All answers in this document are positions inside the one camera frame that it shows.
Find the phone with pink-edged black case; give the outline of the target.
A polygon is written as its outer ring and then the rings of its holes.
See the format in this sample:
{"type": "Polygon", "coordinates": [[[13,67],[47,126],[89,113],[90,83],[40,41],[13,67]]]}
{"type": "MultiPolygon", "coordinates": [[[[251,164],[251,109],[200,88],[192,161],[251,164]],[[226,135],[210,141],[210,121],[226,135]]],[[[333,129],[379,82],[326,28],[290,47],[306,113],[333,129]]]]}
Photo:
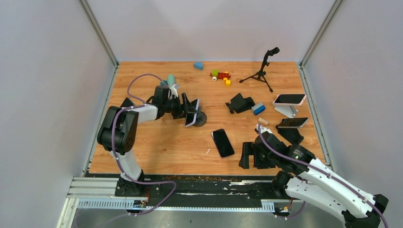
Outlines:
{"type": "Polygon", "coordinates": [[[235,154],[235,151],[224,129],[213,131],[211,136],[221,158],[224,159],[235,154]]]}

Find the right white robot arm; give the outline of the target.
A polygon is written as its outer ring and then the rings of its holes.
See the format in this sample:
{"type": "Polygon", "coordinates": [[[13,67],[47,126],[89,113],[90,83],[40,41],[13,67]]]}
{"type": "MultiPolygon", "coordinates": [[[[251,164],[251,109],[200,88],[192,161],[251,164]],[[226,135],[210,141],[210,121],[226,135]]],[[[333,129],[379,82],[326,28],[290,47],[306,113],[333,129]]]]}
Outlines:
{"type": "Polygon", "coordinates": [[[242,144],[239,166],[248,169],[252,156],[257,169],[280,168],[269,184],[270,195],[300,199],[333,215],[347,228],[388,227],[384,217],[387,197],[347,182],[300,144],[286,146],[271,132],[257,133],[254,142],[242,144]]]}

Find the phone with lavender case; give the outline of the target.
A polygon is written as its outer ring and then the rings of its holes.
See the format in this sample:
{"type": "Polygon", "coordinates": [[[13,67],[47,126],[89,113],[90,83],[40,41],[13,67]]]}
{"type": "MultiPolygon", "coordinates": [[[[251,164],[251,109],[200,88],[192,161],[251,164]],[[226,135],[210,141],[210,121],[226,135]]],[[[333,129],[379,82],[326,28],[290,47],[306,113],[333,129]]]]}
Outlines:
{"type": "Polygon", "coordinates": [[[195,111],[190,111],[186,117],[185,117],[185,122],[184,122],[184,126],[185,127],[190,127],[193,126],[196,123],[197,120],[197,116],[199,113],[199,106],[200,106],[200,100],[199,99],[195,99],[191,102],[191,105],[195,108],[195,111]]]}

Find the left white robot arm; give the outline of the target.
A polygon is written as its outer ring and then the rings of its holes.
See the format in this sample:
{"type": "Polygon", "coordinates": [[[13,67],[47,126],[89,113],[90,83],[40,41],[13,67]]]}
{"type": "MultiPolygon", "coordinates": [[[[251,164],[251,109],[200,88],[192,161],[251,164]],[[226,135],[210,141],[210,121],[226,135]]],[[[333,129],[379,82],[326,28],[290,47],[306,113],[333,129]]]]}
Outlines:
{"type": "Polygon", "coordinates": [[[97,143],[110,152],[120,170],[116,196],[141,196],[145,192],[147,182],[133,152],[137,127],[165,114],[171,114],[173,119],[185,119],[185,127],[201,127],[207,122],[199,99],[189,101],[186,93],[178,95],[174,86],[157,86],[154,95],[144,104],[135,106],[125,99],[120,107],[108,108],[97,134],[97,143]]]}

